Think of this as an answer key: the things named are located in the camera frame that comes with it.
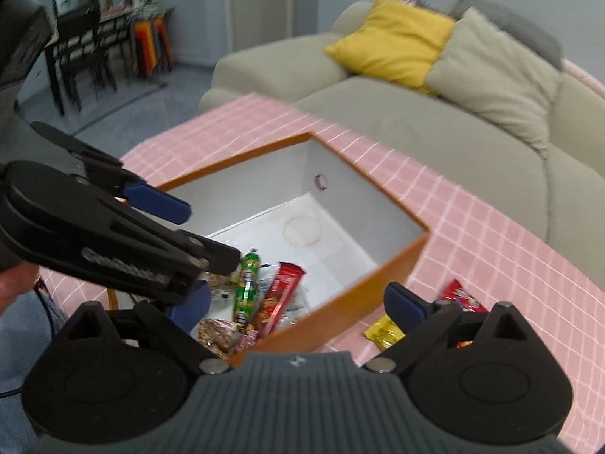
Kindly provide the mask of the person's left hand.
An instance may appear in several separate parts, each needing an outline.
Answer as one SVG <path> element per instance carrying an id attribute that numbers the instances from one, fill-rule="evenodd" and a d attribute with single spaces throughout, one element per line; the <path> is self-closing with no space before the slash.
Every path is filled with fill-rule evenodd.
<path id="1" fill-rule="evenodd" d="M 0 314 L 3 314 L 20 295 L 34 287 L 39 277 L 39 266 L 22 261 L 0 274 Z"/>

